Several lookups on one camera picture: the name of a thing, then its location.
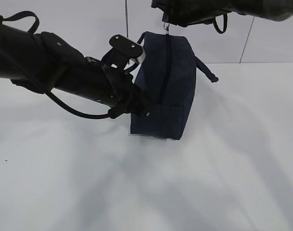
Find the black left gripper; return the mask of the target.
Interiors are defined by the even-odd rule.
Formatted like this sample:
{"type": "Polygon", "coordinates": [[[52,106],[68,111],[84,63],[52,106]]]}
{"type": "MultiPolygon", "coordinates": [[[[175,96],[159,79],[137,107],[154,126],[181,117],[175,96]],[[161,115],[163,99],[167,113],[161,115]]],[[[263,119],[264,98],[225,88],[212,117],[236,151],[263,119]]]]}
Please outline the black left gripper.
{"type": "Polygon", "coordinates": [[[138,65],[133,64],[129,68],[119,71],[115,67],[107,66],[104,62],[92,57],[86,57],[88,63],[94,67],[100,67],[105,77],[108,79],[112,92],[107,95],[109,100],[114,100],[115,105],[108,111],[110,118],[117,118],[122,114],[134,114],[145,117],[150,114],[152,101],[148,98],[146,91],[133,84],[131,72],[138,65]]]}

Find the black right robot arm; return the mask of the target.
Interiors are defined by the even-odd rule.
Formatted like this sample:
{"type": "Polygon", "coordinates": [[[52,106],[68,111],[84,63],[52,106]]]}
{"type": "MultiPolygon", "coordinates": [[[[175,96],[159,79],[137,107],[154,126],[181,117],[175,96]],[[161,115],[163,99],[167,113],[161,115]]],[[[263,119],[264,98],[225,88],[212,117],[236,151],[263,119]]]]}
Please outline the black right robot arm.
{"type": "Polygon", "coordinates": [[[293,0],[153,0],[163,11],[163,22],[187,27],[238,13],[281,22],[293,16],[293,0]]]}

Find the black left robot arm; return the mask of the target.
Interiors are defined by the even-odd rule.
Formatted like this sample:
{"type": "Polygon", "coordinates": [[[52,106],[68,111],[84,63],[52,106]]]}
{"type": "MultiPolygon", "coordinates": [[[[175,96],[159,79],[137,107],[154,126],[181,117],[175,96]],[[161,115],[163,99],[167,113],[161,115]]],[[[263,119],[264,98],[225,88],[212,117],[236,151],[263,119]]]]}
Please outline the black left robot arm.
{"type": "Polygon", "coordinates": [[[38,94],[45,94],[71,114],[86,119],[115,119],[122,114],[149,115],[151,101],[133,83],[129,61],[140,65],[145,58],[142,46],[122,35],[114,35],[111,49],[101,60],[85,57],[80,51],[51,32],[38,33],[35,19],[27,31],[8,26],[7,22],[34,17],[22,11],[10,17],[0,15],[0,78],[38,94]],[[107,105],[103,115],[79,112],[56,97],[61,90],[107,105]]]}

